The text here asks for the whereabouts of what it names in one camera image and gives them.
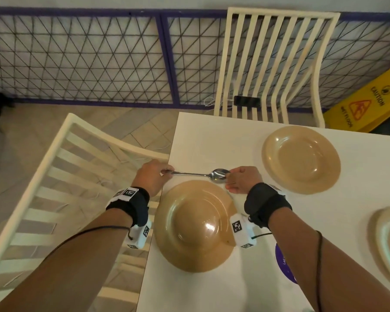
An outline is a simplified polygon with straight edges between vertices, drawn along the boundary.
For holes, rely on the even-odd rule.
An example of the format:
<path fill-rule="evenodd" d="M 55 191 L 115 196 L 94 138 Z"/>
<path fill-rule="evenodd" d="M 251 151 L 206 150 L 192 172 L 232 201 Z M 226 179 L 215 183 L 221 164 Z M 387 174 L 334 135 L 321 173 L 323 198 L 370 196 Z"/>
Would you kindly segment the person's right hand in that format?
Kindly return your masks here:
<path fill-rule="evenodd" d="M 254 166 L 240 166 L 230 170 L 225 183 L 237 183 L 238 193 L 248 194 L 250 190 L 263 179 L 258 169 Z"/>

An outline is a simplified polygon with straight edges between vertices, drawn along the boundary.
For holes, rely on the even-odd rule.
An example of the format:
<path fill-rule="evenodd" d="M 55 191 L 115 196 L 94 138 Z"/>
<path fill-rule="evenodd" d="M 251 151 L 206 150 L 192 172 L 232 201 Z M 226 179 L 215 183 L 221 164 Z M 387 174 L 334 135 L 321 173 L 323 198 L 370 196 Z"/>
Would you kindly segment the person's left hand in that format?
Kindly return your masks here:
<path fill-rule="evenodd" d="M 161 176 L 161 164 L 167 164 L 157 159 L 144 163 L 137 171 L 136 176 L 131 183 L 133 188 L 142 188 L 147 191 L 149 197 L 158 194 L 163 186 L 172 178 L 172 176 Z"/>

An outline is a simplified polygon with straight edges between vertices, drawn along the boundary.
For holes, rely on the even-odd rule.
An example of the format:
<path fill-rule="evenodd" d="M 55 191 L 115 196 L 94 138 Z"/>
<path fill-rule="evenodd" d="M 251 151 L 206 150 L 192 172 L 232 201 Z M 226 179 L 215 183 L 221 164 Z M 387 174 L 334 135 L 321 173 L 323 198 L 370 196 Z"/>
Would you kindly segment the metal spoon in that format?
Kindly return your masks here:
<path fill-rule="evenodd" d="M 213 183 L 225 183 L 227 179 L 227 174 L 230 173 L 229 170 L 223 168 L 217 168 L 211 171 L 208 174 L 202 173 L 186 173 L 186 172 L 177 172 L 177 171 L 166 171 L 167 173 L 174 176 L 194 176 L 194 177 L 205 177 L 211 180 Z"/>

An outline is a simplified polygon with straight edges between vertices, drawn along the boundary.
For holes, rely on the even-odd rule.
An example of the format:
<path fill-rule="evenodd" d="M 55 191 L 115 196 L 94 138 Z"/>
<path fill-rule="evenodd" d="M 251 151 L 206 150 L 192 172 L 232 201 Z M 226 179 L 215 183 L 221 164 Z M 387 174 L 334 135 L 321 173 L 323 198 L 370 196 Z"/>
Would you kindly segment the person's left forearm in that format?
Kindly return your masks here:
<path fill-rule="evenodd" d="M 45 259 L 0 302 L 0 312 L 87 312 L 133 223 L 109 209 Z"/>

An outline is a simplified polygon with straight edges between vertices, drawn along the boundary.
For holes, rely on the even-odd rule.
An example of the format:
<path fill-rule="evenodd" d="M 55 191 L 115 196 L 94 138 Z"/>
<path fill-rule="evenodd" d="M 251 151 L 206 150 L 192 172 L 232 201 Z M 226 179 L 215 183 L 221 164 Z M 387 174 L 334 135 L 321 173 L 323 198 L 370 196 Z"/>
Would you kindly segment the person's right forearm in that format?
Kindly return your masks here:
<path fill-rule="evenodd" d="M 292 210 L 274 211 L 269 229 L 315 312 L 390 312 L 390 291 Z"/>

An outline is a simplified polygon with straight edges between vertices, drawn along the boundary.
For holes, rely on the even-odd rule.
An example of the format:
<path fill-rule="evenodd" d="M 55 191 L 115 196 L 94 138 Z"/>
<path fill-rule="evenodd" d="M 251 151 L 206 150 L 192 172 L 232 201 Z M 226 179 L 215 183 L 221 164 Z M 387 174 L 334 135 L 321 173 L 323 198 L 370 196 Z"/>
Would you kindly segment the tan round plate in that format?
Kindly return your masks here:
<path fill-rule="evenodd" d="M 332 143 L 299 125 L 272 132 L 262 145 L 262 162 L 277 184 L 302 195 L 331 189 L 341 174 L 341 160 Z"/>
<path fill-rule="evenodd" d="M 233 199 L 218 185 L 201 180 L 180 183 L 162 196 L 157 208 L 157 246 L 182 271 L 211 271 L 234 250 L 230 217 L 236 213 Z"/>

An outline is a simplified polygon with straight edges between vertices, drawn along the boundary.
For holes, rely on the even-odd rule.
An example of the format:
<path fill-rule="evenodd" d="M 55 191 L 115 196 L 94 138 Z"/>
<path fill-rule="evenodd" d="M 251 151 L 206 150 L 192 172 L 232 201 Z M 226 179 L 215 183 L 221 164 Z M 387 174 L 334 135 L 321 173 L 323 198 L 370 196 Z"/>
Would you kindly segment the black phone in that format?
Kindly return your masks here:
<path fill-rule="evenodd" d="M 261 107 L 261 99 L 258 97 L 236 95 L 233 100 L 233 105 L 248 108 L 259 108 Z"/>

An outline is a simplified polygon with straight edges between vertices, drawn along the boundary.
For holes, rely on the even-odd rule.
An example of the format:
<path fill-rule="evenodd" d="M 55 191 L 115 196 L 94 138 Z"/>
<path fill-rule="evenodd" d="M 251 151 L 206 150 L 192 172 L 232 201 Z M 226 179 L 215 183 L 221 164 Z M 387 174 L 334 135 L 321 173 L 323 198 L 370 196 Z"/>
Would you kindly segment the purple round sticker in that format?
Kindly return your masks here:
<path fill-rule="evenodd" d="M 296 278 L 294 277 L 290 267 L 287 265 L 286 259 L 283 256 L 281 249 L 278 244 L 275 245 L 275 258 L 277 265 L 283 275 L 290 280 L 292 283 L 297 284 Z"/>

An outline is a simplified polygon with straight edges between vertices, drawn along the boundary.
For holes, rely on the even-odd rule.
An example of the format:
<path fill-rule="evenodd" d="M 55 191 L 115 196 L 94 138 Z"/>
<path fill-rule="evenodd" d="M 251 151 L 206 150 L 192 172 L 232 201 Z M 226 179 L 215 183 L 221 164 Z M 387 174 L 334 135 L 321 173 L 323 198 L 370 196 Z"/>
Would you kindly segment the cream slatted chair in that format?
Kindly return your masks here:
<path fill-rule="evenodd" d="M 314 122 L 325 128 L 319 78 L 341 14 L 230 7 L 215 94 L 215 116 L 289 124 L 288 106 L 308 89 Z M 261 107 L 234 106 L 236 95 Z"/>
<path fill-rule="evenodd" d="M 167 162 L 169 155 L 68 114 L 0 233 L 0 301 L 56 246 L 103 213 L 151 159 Z"/>

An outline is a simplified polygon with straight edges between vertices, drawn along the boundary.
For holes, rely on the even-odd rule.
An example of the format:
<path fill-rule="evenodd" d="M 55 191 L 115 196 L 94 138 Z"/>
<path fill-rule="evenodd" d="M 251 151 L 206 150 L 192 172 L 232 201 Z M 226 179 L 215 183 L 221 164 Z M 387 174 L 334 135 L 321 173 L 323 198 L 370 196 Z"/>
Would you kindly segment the purple framed mesh fence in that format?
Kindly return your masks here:
<path fill-rule="evenodd" d="M 200 109 L 218 90 L 227 10 L 0 7 L 0 92 L 21 103 Z M 390 68 L 390 13 L 342 12 L 323 110 Z"/>

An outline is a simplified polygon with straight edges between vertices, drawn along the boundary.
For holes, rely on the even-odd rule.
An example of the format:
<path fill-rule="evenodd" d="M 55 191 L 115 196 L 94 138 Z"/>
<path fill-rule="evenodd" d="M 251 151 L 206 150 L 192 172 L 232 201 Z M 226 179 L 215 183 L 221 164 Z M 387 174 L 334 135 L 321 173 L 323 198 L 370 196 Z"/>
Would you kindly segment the yellow wet floor sign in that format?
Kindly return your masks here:
<path fill-rule="evenodd" d="M 390 118 L 390 69 L 323 114 L 330 129 L 368 133 Z"/>

